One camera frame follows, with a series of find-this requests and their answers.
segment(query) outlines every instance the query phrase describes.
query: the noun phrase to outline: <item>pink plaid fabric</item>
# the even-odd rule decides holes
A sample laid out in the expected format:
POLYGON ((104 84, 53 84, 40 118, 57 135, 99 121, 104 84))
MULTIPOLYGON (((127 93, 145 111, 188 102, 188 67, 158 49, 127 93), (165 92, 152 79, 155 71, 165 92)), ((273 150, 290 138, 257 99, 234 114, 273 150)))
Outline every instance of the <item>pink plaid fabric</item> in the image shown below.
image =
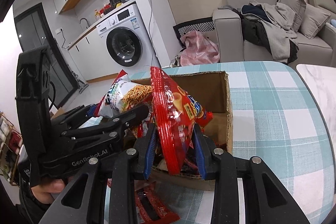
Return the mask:
POLYGON ((190 31, 181 37, 181 41, 186 45, 181 54, 181 66, 219 62, 219 46, 205 38, 201 32, 190 31))

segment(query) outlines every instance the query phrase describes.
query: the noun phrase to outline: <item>pillow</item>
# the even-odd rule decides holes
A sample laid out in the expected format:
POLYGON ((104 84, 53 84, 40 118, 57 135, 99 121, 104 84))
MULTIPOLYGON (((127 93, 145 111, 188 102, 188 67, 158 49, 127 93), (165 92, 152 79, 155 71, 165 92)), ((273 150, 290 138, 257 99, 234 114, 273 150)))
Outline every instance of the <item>pillow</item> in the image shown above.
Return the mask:
POLYGON ((291 29, 294 32, 298 32, 301 26, 303 17, 305 16, 305 11, 306 11, 305 0, 278 0, 278 2, 289 6, 294 12, 296 12, 296 16, 294 17, 294 22, 293 22, 291 29))
POLYGON ((309 39, 316 37, 324 27, 331 14, 322 9, 307 4, 306 12, 300 27, 300 32, 309 39))

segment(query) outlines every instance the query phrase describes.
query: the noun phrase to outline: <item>black sleeve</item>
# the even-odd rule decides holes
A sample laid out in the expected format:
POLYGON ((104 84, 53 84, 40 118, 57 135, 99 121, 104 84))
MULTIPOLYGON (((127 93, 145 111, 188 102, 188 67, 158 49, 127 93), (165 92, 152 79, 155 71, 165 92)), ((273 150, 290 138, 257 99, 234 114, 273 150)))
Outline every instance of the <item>black sleeve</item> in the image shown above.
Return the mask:
POLYGON ((17 205, 19 213, 28 223, 31 223, 32 220, 32 224, 38 224, 50 207, 49 204, 42 204, 34 197, 29 184, 25 181, 22 181, 20 184, 20 202, 21 204, 17 205))

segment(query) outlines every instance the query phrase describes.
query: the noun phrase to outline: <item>tablecloth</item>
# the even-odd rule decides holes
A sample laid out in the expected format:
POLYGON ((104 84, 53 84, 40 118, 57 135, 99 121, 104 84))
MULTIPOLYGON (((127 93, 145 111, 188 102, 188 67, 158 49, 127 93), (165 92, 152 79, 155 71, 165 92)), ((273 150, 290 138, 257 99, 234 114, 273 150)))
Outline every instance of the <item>tablecloth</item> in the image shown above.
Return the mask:
MULTIPOLYGON (((332 208, 334 162, 320 112, 298 74, 277 62, 232 62, 165 69, 169 75, 226 71, 233 107, 233 155, 261 157, 294 197, 310 223, 332 208)), ((131 79, 148 78, 149 72, 131 79)), ((240 210, 244 211, 239 181, 240 210)), ((158 183, 159 197, 181 224, 208 224, 213 193, 158 183)), ((241 223, 245 223, 241 213, 241 223)))

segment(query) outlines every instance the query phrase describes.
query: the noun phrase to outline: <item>black door frame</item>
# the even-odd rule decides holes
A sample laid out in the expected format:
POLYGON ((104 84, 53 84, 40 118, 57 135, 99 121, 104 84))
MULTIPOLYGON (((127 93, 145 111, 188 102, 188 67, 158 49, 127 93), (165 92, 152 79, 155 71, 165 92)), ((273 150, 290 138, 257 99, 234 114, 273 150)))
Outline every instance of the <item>black door frame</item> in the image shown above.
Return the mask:
POLYGON ((69 98, 79 88, 78 87, 78 82, 76 81, 75 77, 73 76, 73 74, 72 74, 69 66, 65 62, 65 60, 63 58, 63 55, 62 55, 62 53, 61 53, 61 51, 60 51, 60 49, 58 47, 57 41, 53 37, 53 35, 51 33, 51 30, 50 30, 47 18, 46 18, 45 13, 44 13, 44 9, 43 9, 43 4, 42 3, 38 3, 35 6, 33 6, 33 7, 29 8, 29 9, 25 10, 24 12, 22 12, 21 14, 19 14, 18 16, 16 16, 14 18, 15 28, 16 28, 16 23, 17 22, 19 22, 20 20, 24 19, 25 17, 27 17, 28 15, 30 15, 30 14, 32 14, 34 12, 38 13, 38 15, 40 17, 40 20, 42 22, 43 31, 44 31, 44 33, 46 35, 47 40, 49 41, 49 46, 51 48, 51 51, 53 52, 53 54, 54 54, 57 62, 59 63, 62 71, 64 72, 65 76, 68 78, 70 84, 73 87, 73 89, 68 93, 68 95, 58 105, 54 104, 55 107, 58 109, 58 108, 62 107, 66 103, 66 101, 68 101, 69 98))

